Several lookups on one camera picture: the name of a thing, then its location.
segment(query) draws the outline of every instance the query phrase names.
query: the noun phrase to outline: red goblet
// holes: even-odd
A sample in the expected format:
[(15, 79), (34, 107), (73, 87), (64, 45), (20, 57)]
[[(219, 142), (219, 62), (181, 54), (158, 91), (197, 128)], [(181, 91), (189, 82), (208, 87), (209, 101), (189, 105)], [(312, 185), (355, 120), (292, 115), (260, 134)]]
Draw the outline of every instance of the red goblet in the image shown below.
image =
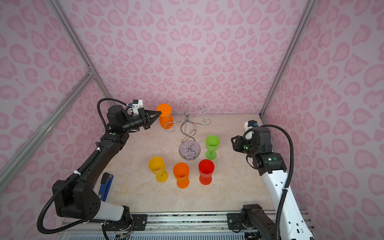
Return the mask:
[(203, 185), (208, 185), (212, 182), (212, 174), (215, 170), (215, 165), (211, 160), (204, 159), (199, 163), (200, 182)]

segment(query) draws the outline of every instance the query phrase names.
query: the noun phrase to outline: metal glass holder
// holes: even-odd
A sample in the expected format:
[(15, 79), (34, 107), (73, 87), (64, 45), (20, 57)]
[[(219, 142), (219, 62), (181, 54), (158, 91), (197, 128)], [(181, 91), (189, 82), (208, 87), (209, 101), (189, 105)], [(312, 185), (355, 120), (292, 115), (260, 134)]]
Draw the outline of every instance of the metal glass holder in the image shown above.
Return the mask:
[[(204, 113), (207, 110), (204, 106), (199, 106), (197, 108), (197, 110), (202, 111), (202, 112), (200, 112), (194, 116), (189, 115), (189, 113), (187, 112), (188, 108), (189, 108), (188, 103), (186, 103), (186, 102), (180, 103), (179, 108), (187, 109), (186, 111), (184, 111), (184, 116), (178, 114), (177, 112), (175, 112), (172, 109), (172, 111), (174, 113), (176, 113), (177, 115), (179, 115), (181, 117), (181, 121), (169, 122), (164, 126), (164, 129), (167, 132), (173, 132), (173, 131), (175, 131), (175, 127), (171, 126), (171, 127), (167, 128), (167, 125), (172, 124), (172, 123), (181, 122), (180, 131), (183, 135), (185, 135), (185, 138), (183, 138), (183, 140), (181, 140), (181, 145), (179, 147), (179, 154), (183, 159), (190, 161), (190, 160), (196, 159), (200, 155), (200, 150), (201, 150), (200, 145), (196, 142), (195, 138), (193, 137), (197, 133), (197, 124), (206, 126), (206, 125), (209, 125), (211, 123), (211, 120), (209, 120), (208, 118), (205, 118), (205, 119), (203, 119), (204, 123), (198, 123), (198, 122), (192, 121), (192, 119), (194, 117)], [(188, 124), (192, 125), (191, 129), (189, 130), (189, 133), (187, 133), (187, 125)]]

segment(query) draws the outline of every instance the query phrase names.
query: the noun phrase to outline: pink patterned wallpaper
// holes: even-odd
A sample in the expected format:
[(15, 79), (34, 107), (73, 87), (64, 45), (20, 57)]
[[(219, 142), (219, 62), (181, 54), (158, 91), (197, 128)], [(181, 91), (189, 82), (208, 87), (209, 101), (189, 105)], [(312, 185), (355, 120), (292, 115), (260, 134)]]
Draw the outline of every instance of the pink patterned wallpaper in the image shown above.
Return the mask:
[[(22, 171), (0, 195), (0, 239), (54, 239), (36, 228), (41, 208), (52, 196), (52, 185), (66, 179), (95, 150), (104, 127), (96, 104), (103, 98), (91, 82)], [(103, 112), (108, 106), (103, 105)], [(57, 228), (63, 218), (52, 205), (45, 216), (46, 228)]]
[(384, 239), (383, 103), (384, 1), (320, 1), (264, 119), (321, 240)]
[(305, 0), (63, 0), (108, 90), (259, 113)]
[(84, 76), (44, 0), (0, 3), (0, 172)]

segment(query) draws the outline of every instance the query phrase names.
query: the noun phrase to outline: heart pattern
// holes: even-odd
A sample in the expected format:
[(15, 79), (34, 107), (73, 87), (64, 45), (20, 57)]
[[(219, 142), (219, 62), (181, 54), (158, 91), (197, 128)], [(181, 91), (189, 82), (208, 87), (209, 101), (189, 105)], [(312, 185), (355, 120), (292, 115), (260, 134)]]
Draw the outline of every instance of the heart pattern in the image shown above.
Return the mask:
[[(188, 101), (191, 112), (204, 105), (209, 113), (259, 113), (305, 2), (62, 5), (113, 97), (143, 99), (148, 109)], [(234, 94), (222, 99), (228, 90)]]
[(45, 1), (3, 1), (0, 172), (87, 69)]
[(292, 137), (293, 192), (322, 240), (384, 239), (383, 16), (376, 1), (320, 0), (264, 118)]
[[(52, 196), (51, 188), (56, 180), (66, 179), (95, 150), (94, 142), (104, 132), (95, 107), (102, 97), (92, 81), (0, 195), (1, 239), (48, 240), (52, 237), (37, 231), (37, 216)], [(106, 102), (101, 104), (101, 109), (104, 114), (107, 112)], [(72, 121), (74, 117), (81, 124), (75, 124)], [(78, 140), (81, 140), (81, 144), (72, 144)], [(56, 215), (55, 207), (51, 206), (45, 216), (44, 226), (57, 228), (63, 220)]]

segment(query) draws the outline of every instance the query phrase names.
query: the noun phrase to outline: green goblet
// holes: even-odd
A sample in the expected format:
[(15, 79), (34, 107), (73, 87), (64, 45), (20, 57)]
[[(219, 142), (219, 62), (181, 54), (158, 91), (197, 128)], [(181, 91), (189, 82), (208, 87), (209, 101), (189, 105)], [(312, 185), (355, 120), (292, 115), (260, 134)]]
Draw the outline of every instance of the green goblet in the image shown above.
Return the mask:
[(220, 139), (215, 135), (209, 135), (205, 139), (205, 146), (207, 147), (207, 152), (205, 153), (205, 157), (209, 160), (214, 160), (217, 157), (217, 153), (215, 152), (218, 149), (220, 144)]

